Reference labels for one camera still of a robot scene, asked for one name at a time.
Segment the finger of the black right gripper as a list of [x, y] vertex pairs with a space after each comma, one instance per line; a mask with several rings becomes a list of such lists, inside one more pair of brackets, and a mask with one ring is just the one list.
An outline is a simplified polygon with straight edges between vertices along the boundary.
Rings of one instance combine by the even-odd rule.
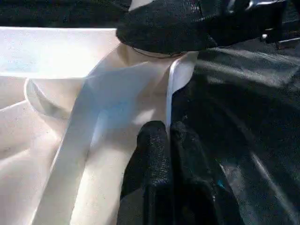
[[127, 12], [116, 36], [132, 48], [173, 54], [217, 46], [204, 25], [199, 0], [154, 0]]

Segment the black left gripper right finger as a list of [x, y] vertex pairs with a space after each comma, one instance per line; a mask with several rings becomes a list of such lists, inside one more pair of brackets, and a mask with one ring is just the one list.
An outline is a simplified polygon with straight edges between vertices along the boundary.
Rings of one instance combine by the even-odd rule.
[[237, 200], [220, 165], [182, 122], [170, 128], [178, 225], [242, 225]]

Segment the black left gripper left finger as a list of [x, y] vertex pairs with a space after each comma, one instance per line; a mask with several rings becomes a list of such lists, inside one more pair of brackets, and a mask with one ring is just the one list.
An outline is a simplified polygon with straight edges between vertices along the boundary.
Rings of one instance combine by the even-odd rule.
[[117, 216], [119, 225], [172, 225], [173, 172], [165, 125], [145, 123], [124, 171]]

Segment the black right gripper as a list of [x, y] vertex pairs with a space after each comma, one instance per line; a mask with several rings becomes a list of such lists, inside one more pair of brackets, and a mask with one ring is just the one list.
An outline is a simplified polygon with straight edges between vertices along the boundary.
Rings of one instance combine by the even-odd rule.
[[285, 0], [201, 0], [200, 29], [216, 46], [261, 36], [282, 22]]

